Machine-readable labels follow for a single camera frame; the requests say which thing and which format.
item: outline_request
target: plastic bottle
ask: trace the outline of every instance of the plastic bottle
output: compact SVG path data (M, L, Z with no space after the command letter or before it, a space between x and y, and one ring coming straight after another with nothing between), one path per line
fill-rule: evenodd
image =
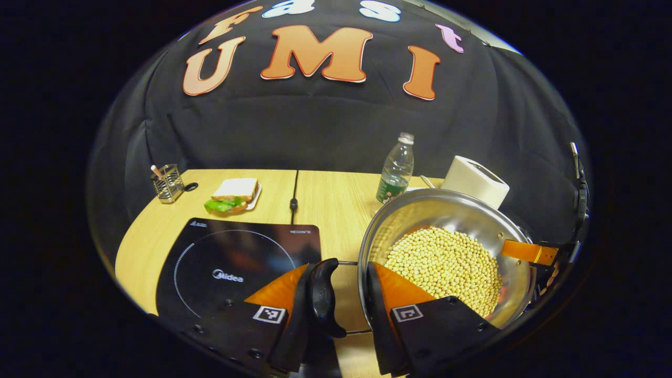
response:
M383 204L402 194L413 175L413 135L401 133L399 143L387 155L380 175L376 199Z

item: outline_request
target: white plate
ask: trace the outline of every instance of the white plate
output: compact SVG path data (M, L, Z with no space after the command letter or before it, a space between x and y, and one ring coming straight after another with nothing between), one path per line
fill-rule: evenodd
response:
M257 192L254 194L254 198L252 198L252 201L247 204L247 209L246 210L252 210L254 209L254 206L257 205L257 198L259 198L259 194L261 193L261 182L257 181Z

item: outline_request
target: lettuce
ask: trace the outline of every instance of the lettuce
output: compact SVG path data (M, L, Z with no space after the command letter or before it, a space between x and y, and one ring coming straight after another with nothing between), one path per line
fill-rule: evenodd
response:
M223 201L208 200L208 202L206 202L204 206L206 207L206 210L217 210L222 213L225 213L236 206L241 206L243 202L244 201L240 197L234 197L232 200L223 200Z

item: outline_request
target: metal pen holder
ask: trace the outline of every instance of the metal pen holder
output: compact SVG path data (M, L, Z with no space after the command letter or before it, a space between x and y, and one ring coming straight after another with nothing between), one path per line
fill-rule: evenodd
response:
M179 175L177 164L167 164L159 168L161 177L152 174L152 184L161 203L173 203L184 192L182 176Z

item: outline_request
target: black cable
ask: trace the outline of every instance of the black cable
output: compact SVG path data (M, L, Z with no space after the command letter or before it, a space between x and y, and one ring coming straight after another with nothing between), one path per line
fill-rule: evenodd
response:
M290 210L292 211L292 223L294 224L294 213L298 207L298 201L296 200L296 183L298 182L298 169L296 170L296 176L294 177L294 197L290 201Z

